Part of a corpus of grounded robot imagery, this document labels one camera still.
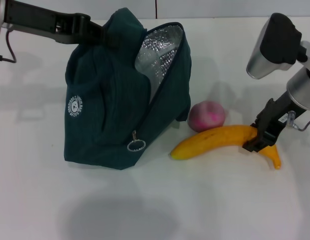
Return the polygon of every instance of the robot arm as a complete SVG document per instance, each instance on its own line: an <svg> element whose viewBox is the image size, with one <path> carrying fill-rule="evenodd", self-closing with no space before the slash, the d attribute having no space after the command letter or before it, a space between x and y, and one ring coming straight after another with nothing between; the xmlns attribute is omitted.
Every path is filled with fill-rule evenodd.
<svg viewBox="0 0 310 240"><path fill-rule="evenodd" d="M66 14L14 0L0 0L0 30L16 31L54 39L62 44L102 44L103 28L90 16Z"/></svg>
<svg viewBox="0 0 310 240"><path fill-rule="evenodd" d="M310 110L310 43L300 40L301 33L280 13L274 13L260 33L246 68L252 78L286 71L296 61L304 67L288 81L287 91L276 101L270 99L257 116L252 124L257 137L243 145L250 152L274 145L286 126L297 128L294 119Z"/></svg>

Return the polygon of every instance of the toy banana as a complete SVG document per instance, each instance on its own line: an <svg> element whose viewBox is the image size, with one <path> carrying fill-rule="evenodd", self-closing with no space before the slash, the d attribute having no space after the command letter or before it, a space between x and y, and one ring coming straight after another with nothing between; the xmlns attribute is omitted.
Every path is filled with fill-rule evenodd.
<svg viewBox="0 0 310 240"><path fill-rule="evenodd" d="M257 136L257 129L246 125L232 125L213 128L182 141L171 153L176 160L186 160L207 151L225 146L242 146ZM281 162L275 145L267 146L259 154L272 160L275 169Z"/></svg>

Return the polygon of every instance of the white circular logo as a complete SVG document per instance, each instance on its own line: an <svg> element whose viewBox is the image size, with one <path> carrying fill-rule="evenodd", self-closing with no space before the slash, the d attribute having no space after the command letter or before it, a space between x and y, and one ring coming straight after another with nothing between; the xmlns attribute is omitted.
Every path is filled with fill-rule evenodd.
<svg viewBox="0 0 310 240"><path fill-rule="evenodd" d="M73 96L68 103L68 112L70 116L77 117L83 109L83 101L81 97Z"/></svg>

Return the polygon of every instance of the black cable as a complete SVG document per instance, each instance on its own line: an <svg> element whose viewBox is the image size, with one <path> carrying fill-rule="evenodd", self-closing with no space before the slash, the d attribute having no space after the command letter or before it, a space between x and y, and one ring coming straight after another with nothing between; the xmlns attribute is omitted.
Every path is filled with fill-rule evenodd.
<svg viewBox="0 0 310 240"><path fill-rule="evenodd" d="M8 29L7 30L7 33L6 33L6 42L7 42L7 46L9 48L9 51L10 51L10 54L11 56L13 57L13 60L9 59L9 58L2 58L2 61L6 61L6 62L10 62L10 63L13 63L15 64L17 62L17 58L16 58L16 55L14 53L14 51L12 50L11 48L11 45L10 45L10 41L9 41L9 34L13 31L12 28Z"/></svg>
<svg viewBox="0 0 310 240"><path fill-rule="evenodd" d="M303 132L306 130L306 128L310 125L310 121L306 124L306 126L303 129L298 128L298 131Z"/></svg>

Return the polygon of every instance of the green lunch bag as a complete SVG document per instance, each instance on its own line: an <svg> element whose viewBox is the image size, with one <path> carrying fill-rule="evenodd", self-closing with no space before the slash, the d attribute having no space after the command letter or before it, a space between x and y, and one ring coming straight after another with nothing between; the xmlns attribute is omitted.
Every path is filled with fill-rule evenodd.
<svg viewBox="0 0 310 240"><path fill-rule="evenodd" d="M65 160L113 169L190 109L190 48L181 24L147 32L123 8L104 25L109 44L79 45L66 70Z"/></svg>

